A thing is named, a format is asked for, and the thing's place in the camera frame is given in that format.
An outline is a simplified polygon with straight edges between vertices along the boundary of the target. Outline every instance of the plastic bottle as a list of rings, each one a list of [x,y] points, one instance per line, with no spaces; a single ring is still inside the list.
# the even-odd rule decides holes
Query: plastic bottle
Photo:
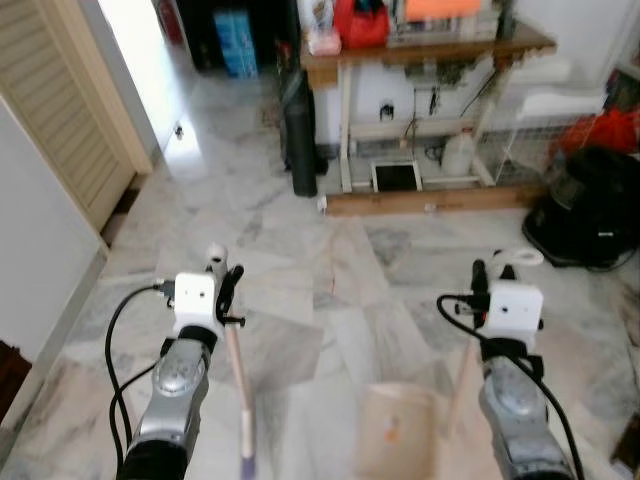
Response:
[[[471,129],[463,129],[462,133],[447,140],[442,154],[442,171],[452,177],[468,175],[475,154]]]

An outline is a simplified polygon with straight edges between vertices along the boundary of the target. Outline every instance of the wooden door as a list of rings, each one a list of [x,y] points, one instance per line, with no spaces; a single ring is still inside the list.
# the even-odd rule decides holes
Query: wooden door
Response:
[[[100,231],[134,168],[111,141],[38,1],[0,0],[0,93]]]

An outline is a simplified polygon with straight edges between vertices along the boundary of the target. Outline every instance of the door frame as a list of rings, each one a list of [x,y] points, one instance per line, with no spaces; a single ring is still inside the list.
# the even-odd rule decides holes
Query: door frame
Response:
[[[34,1],[117,160],[137,173],[151,173],[152,159],[111,77],[81,0]]]

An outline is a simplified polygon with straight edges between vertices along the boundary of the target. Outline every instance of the white wall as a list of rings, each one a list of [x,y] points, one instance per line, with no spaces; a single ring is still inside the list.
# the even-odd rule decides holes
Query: white wall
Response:
[[[136,86],[129,74],[122,53],[118,48],[111,27],[102,13],[98,2],[80,2],[80,6],[87,19],[89,28],[91,28],[96,39],[96,43],[100,47],[105,63],[109,67],[109,71],[116,84],[118,93],[120,93],[120,97],[127,108],[129,117],[131,117],[131,121],[140,136],[145,152],[151,156],[158,145],[156,135],[142,105],[140,95],[138,95]]]
[[[81,2],[85,14],[106,18],[122,52],[158,144],[164,148],[184,113],[196,72],[184,48],[165,41],[151,0]],[[103,52],[113,36],[97,36]]]
[[[33,362],[100,243],[2,97],[0,146],[0,339]]]
[[[638,0],[519,0],[518,15],[556,39],[559,57],[573,65],[569,86],[601,87],[611,69],[619,35],[627,28],[631,8]],[[479,65],[467,75],[467,86],[442,96],[438,116],[457,116],[482,83],[490,68]],[[354,75],[352,121],[375,122],[381,101],[393,100],[395,118],[409,121],[413,108],[413,87],[402,72],[385,70],[380,64],[360,67]],[[340,94],[338,88],[319,90],[316,101],[316,142],[338,143],[340,137]],[[419,99],[424,111],[426,99]]]

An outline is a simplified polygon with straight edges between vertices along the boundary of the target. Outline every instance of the electrical cable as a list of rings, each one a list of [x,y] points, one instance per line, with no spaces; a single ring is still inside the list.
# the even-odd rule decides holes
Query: electrical cable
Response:
[[[141,372],[135,374],[129,380],[127,380],[116,392],[114,392],[113,397],[111,397],[111,403],[109,404],[109,426],[111,427],[111,435],[113,436],[113,443],[116,447],[116,459],[117,459],[117,469],[116,472],[119,472],[124,464],[124,453],[122,450],[122,443],[120,442],[120,435],[118,435],[118,427],[116,425],[116,404],[118,402],[118,398],[122,398],[122,393],[127,389],[129,385],[133,382],[139,380],[144,375],[149,373],[154,369],[158,362],[153,362],[153,364],[149,365],[147,368],[142,370]]]
[[[145,287],[140,287],[133,292],[129,293],[118,305],[116,311],[113,313],[111,320],[109,321],[109,326],[107,327],[107,335],[104,340],[104,359],[107,364],[107,372],[109,373],[109,379],[111,380],[111,386],[113,387],[114,394],[116,396],[116,402],[120,407],[120,413],[122,414],[122,421],[124,423],[124,431],[125,431],[125,439],[127,442],[127,446],[131,443],[132,432],[131,432],[131,422],[129,421],[129,414],[127,413],[127,407],[124,404],[124,400],[122,399],[122,394],[119,394],[120,386],[118,385],[118,378],[116,377],[115,369],[113,368],[113,360],[111,358],[111,339],[113,337],[113,328],[116,325],[116,321],[118,317],[126,307],[127,303],[134,298],[136,295],[152,290],[159,290],[159,285],[147,285]]]
[[[458,328],[459,330],[462,330],[463,332],[467,333],[468,335],[471,335],[472,337],[477,338],[480,341],[480,343],[489,347],[489,349],[493,350],[495,353],[499,354],[500,356],[504,356],[509,360],[511,360],[511,362],[513,362],[513,364],[516,367],[522,370],[522,373],[524,373],[527,377],[531,379],[533,383],[536,384],[536,386],[540,389],[540,391],[544,394],[544,396],[547,397],[547,399],[553,406],[554,410],[558,414],[560,423],[562,423],[562,428],[564,429],[564,433],[567,437],[567,443],[569,444],[569,450],[571,451],[571,457],[573,459],[573,466],[576,471],[576,476],[578,477],[578,480],[584,480],[585,477],[584,477],[584,471],[582,468],[582,461],[580,460],[580,454],[578,453],[578,448],[576,446],[576,442],[573,437],[573,432],[571,431],[571,426],[569,425],[569,420],[567,419],[567,416],[565,415],[564,410],[560,405],[560,402],[556,399],[556,397],[553,395],[551,390],[549,390],[549,388],[542,382],[542,380],[538,380],[534,375],[533,371],[531,370],[531,368],[529,368],[520,359],[511,356],[503,348],[497,345],[496,342],[488,339],[481,333],[478,333],[473,328],[470,328],[465,324],[457,321],[455,318],[453,318],[449,314],[449,312],[447,312],[447,310],[444,308],[444,305],[443,305],[443,302],[445,300],[467,302],[473,298],[474,298],[473,295],[448,295],[448,294],[440,295],[436,300],[436,306],[438,308],[438,312],[440,312],[440,315],[442,315],[444,319],[447,320],[450,324],[452,324],[454,327]]]
[[[460,114],[460,118],[464,117],[464,114],[467,113],[467,110],[469,110],[469,107],[471,107],[471,105],[473,105],[475,103],[475,101],[482,96],[482,94],[487,90],[487,87],[489,87],[489,85],[491,84],[491,82],[493,81],[493,79],[496,76],[497,76],[497,71],[494,71],[494,72],[491,73],[491,75],[489,75],[489,78],[487,79],[486,82],[484,82],[484,84],[482,85],[480,90],[478,90],[478,93],[476,93],[471,98],[471,100],[469,100],[467,105],[462,109],[462,113]]]
[[[402,138],[407,137],[407,135],[409,134],[409,129],[415,125],[417,120],[418,120],[417,118],[411,119],[411,121],[409,122],[409,125],[407,125],[407,128],[405,128],[404,133],[402,134]]]

